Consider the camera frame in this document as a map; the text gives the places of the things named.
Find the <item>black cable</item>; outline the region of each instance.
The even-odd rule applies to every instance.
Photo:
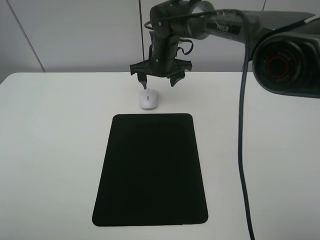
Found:
[[[264,10],[265,10],[266,3],[267,3],[267,0],[264,0],[263,7],[262,7],[262,11],[264,11]]]
[[[236,14],[243,21],[243,31],[245,36],[245,55],[244,55],[244,64],[243,64],[243,71],[242,71],[242,77],[241,77],[240,96],[239,96],[238,167],[239,167],[239,175],[240,175],[240,181],[241,181],[241,187],[242,187],[246,223],[248,226],[250,239],[255,240],[255,234],[252,227],[252,220],[251,220],[251,214],[250,214],[250,205],[249,205],[249,197],[248,197],[246,179],[245,179],[245,173],[244,173],[244,165],[243,165],[244,102],[245,102],[247,72],[248,72],[248,66],[249,66],[249,60],[250,60],[250,29],[249,29],[249,20],[247,16],[240,10],[222,9],[222,10],[200,12],[195,14],[164,17],[164,18],[148,21],[144,24],[144,26],[147,27],[149,24],[152,24],[152,23],[158,23],[158,22],[174,20],[174,19],[196,18],[196,17],[206,16],[206,15],[216,16],[218,14]]]
[[[146,26],[146,25],[144,25],[144,27],[146,28],[146,29],[149,29],[149,30],[154,30],[152,27],[150,27],[150,26]]]
[[[187,51],[187,52],[185,52],[185,50],[182,47],[178,47],[176,49],[176,53],[178,53],[178,51],[181,50],[184,55],[189,55],[192,52],[192,50],[194,49],[194,43],[190,39],[180,39],[180,42],[191,43],[191,47],[190,47],[189,51]]]
[[[146,73],[145,44],[144,44],[144,31],[143,31],[143,27],[142,27],[141,0],[138,0],[138,1],[139,1],[139,16],[140,16],[140,31],[141,31],[141,44],[142,44],[142,58],[143,58],[144,72]]]
[[[44,73],[45,73],[45,72],[46,72],[46,70],[45,70],[44,66],[42,65],[42,63],[41,63],[41,61],[40,61],[40,58],[39,58],[39,56],[38,56],[38,54],[37,54],[37,52],[36,52],[36,50],[35,50],[34,46],[31,44],[31,41],[30,41],[30,39],[28,38],[26,31],[25,31],[25,30],[24,30],[24,28],[22,27],[22,25],[21,25],[21,23],[20,23],[20,21],[19,21],[19,19],[18,19],[17,15],[16,15],[16,13],[15,13],[14,9],[12,8],[12,6],[11,6],[11,4],[10,4],[9,0],[5,0],[5,2],[6,2],[6,4],[7,4],[7,6],[8,6],[8,8],[9,8],[10,12],[12,13],[12,15],[13,15],[13,17],[14,17],[14,19],[15,19],[16,23],[18,24],[18,26],[19,26],[19,28],[20,28],[20,30],[21,30],[21,32],[22,32],[22,34],[23,34],[23,36],[24,36],[25,40],[27,41],[28,45],[30,46],[31,51],[33,52],[33,54],[34,54],[34,56],[35,56],[35,59],[36,59],[36,60],[37,60],[37,62],[39,63],[39,65],[40,65],[40,68],[41,68],[42,72],[44,72]]]

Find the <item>white tabletop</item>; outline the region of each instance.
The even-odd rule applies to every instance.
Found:
[[[1,240],[248,240],[238,172],[241,73],[188,73],[139,109],[129,73],[16,73],[0,85]],[[257,240],[320,236],[320,99],[264,90],[248,75],[243,163]],[[179,226],[92,223],[112,118],[193,116],[209,219]]]

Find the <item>black mouse pad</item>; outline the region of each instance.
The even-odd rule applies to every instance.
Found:
[[[92,222],[99,227],[208,219],[190,114],[113,117]]]

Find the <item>red ring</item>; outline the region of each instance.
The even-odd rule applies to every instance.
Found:
[[[284,73],[281,74],[281,75],[275,75],[275,74],[273,74],[273,73],[270,71],[270,64],[271,64],[271,62],[274,61],[275,59],[280,59],[280,60],[282,60],[282,61],[284,62],[284,64],[285,64],[285,71],[284,71]],[[270,59],[268,60],[268,62],[266,63],[266,69],[267,69],[269,75],[271,75],[272,77],[274,77],[274,78],[283,78],[283,77],[288,73],[288,71],[289,71],[289,63],[288,63],[288,61],[287,61],[285,58],[283,58],[283,57],[281,57],[281,56],[274,56],[274,57],[270,58]]]

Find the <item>white computer mouse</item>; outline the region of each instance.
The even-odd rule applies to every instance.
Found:
[[[139,106],[144,110],[151,110],[158,107],[159,104],[159,94],[154,89],[147,88],[142,90],[139,96]]]

